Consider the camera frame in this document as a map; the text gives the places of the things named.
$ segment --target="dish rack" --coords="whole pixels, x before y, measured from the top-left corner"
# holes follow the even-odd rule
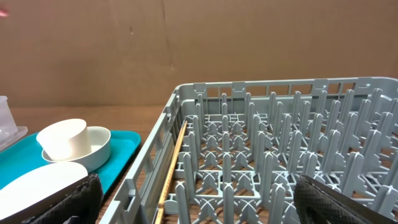
[[[172,93],[101,223],[153,223],[184,121],[165,223],[300,223],[300,174],[398,211],[398,79],[192,83]]]

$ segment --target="brown wall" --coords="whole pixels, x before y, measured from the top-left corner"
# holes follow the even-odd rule
[[[0,0],[13,106],[165,104],[181,83],[398,77],[396,0]]]

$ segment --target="wooden chopstick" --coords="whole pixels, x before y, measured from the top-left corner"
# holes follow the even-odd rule
[[[178,154],[180,153],[180,148],[182,145],[182,140],[183,140],[186,128],[187,128],[187,122],[184,123],[183,128],[180,130],[180,134],[178,135],[178,138],[177,138],[177,143],[175,144],[172,161],[170,163],[169,171],[166,176],[165,184],[163,185],[162,193],[160,194],[160,199],[158,202],[159,209],[157,211],[155,224],[160,224],[163,219],[164,201],[166,200],[167,194],[169,193],[169,187],[170,187],[170,183],[172,181],[175,163],[177,162]]]

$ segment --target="plastic tray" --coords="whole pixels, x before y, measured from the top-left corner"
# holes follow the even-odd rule
[[[176,87],[101,223],[153,222],[184,120],[168,220],[299,223],[300,174],[398,211],[397,79],[192,83]]]
[[[16,178],[38,167],[47,165],[42,159],[42,147],[36,134],[27,136],[15,145],[0,152],[0,189]],[[108,194],[119,173],[134,155],[141,142],[139,134],[132,131],[111,131],[111,154],[104,165],[96,169],[101,179],[104,195]]]

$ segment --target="white dish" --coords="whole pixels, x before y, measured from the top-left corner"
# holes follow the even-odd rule
[[[109,158],[111,153],[111,132],[104,127],[87,127],[88,138],[91,144],[91,153],[68,162],[77,162],[86,167],[88,172],[96,170],[102,166]],[[51,160],[46,151],[42,151],[42,157],[47,162],[57,162]]]
[[[52,161],[69,161],[91,152],[87,123],[83,119],[67,119],[44,128],[36,136]]]
[[[34,169],[0,190],[0,220],[13,215],[87,176],[75,162],[59,162]]]

